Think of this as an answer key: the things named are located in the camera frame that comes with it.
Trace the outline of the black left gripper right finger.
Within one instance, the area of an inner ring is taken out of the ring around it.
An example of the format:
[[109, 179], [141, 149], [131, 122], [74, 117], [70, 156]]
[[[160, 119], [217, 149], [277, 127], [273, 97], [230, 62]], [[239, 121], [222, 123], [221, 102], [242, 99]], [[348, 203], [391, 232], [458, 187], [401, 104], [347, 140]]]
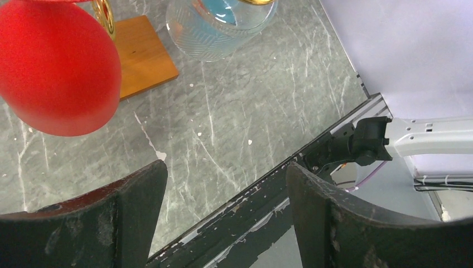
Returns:
[[303, 267], [471, 267], [472, 219], [438, 222], [360, 199], [292, 162], [288, 197]]

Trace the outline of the red wine glass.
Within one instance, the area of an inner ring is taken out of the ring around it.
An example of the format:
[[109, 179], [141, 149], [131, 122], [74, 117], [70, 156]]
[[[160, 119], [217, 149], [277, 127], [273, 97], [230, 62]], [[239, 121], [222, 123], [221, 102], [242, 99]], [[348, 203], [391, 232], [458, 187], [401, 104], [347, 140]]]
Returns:
[[27, 125], [55, 136], [92, 133], [114, 116], [121, 81], [114, 42], [74, 2], [1, 6], [1, 97]]

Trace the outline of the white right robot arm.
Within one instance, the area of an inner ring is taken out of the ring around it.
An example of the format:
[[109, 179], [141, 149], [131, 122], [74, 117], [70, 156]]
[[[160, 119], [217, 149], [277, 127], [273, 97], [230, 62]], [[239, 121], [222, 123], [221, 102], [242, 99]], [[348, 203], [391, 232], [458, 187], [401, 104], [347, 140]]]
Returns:
[[472, 117], [363, 118], [349, 139], [349, 152], [360, 166], [413, 155], [471, 155]]

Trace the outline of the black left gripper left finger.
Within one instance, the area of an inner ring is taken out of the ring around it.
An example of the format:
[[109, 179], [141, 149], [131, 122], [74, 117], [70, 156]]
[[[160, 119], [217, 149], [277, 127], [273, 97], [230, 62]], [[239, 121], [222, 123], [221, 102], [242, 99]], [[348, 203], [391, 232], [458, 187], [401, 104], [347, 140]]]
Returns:
[[167, 178], [157, 160], [76, 198], [1, 215], [1, 266], [145, 267]]

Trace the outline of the gold wire wine glass rack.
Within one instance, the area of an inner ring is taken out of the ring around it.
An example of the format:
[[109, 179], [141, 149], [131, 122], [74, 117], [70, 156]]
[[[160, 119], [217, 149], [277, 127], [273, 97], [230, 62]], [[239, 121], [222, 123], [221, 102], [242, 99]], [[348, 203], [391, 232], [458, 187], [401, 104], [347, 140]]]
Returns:
[[115, 21], [109, 1], [91, 1], [99, 23], [114, 40], [121, 69], [120, 100], [179, 76], [171, 57], [145, 15]]

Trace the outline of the clear wine glass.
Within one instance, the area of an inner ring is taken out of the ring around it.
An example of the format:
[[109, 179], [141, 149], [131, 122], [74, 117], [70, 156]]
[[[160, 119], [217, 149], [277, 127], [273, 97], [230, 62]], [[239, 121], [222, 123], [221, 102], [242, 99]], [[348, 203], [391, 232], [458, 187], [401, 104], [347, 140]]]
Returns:
[[170, 1], [166, 26], [184, 54], [204, 62], [225, 58], [261, 33], [277, 1]]

